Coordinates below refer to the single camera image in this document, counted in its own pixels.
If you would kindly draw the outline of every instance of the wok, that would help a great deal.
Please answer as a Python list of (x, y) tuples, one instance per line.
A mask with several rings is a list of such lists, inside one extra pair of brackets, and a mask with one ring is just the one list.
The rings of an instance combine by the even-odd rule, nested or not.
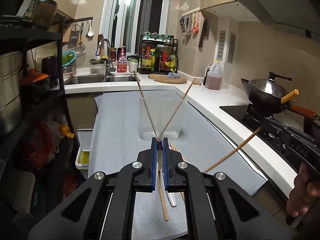
[(256, 87), (248, 84), (249, 80), (242, 78), (241, 82), (248, 99), (254, 107), (262, 113), (272, 115), (278, 114), (287, 109), (311, 120), (320, 120), (320, 117), (314, 111), (293, 105), (291, 102), (282, 104), (280, 97), (270, 95), (257, 89)]

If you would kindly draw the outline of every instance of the metal basin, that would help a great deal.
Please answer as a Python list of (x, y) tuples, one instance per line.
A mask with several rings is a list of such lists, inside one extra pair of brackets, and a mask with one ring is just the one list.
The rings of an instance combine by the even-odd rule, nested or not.
[(77, 84), (88, 84), (88, 83), (100, 83), (105, 81), (105, 75), (92, 75), (92, 76), (80, 76), (72, 77), (68, 79), (65, 85), (77, 85)]
[(114, 75), (107, 77), (106, 82), (136, 82), (135, 76), (132, 75)]

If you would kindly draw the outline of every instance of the wok handle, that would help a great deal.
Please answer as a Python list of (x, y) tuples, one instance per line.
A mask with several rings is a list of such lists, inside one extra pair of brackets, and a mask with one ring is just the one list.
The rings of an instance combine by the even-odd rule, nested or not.
[(277, 74), (274, 73), (274, 72), (269, 72), (269, 79), (275, 80), (276, 77), (277, 77), (277, 78), (282, 78), (282, 79), (285, 79), (285, 80), (292, 81), (292, 78), (280, 76), (280, 75), (277, 75)]
[(291, 105), (288, 110), (290, 110), (291, 112), (294, 112), (296, 114), (299, 114), (299, 115), (302, 115), (306, 118), (309, 118), (311, 120), (315, 120), (316, 117), (317, 117), (317, 114), (316, 112), (314, 111), (311, 111), (309, 109), (305, 109), (303, 107), (300, 107), (300, 106), (296, 106), (296, 105)]
[(299, 91), (297, 89), (291, 91), (289, 94), (281, 98), (281, 104), (285, 104), (289, 102), (291, 99), (299, 95)]

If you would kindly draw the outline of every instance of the orange lid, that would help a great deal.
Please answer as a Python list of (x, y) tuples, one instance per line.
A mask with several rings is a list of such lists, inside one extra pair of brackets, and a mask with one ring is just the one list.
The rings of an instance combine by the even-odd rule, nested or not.
[(49, 75), (44, 74), (44, 73), (36, 73), (36, 70), (34, 68), (32, 68), (28, 71), (28, 74), (26, 77), (20, 79), (20, 85), (25, 86), (25, 85), (31, 84), (33, 82), (37, 82), (39, 80), (47, 78), (48, 76)]

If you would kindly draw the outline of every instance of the air vent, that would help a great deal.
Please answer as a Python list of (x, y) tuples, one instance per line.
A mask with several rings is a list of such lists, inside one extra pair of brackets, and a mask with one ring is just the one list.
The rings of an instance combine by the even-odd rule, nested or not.
[(226, 31), (220, 31), (217, 60), (222, 60), (225, 41), (226, 41)]
[(233, 57), (235, 55), (235, 49), (236, 49), (236, 35), (234, 33), (231, 33), (229, 54), (228, 54), (228, 60), (227, 60), (227, 62), (230, 63), (230, 64), (233, 63)]

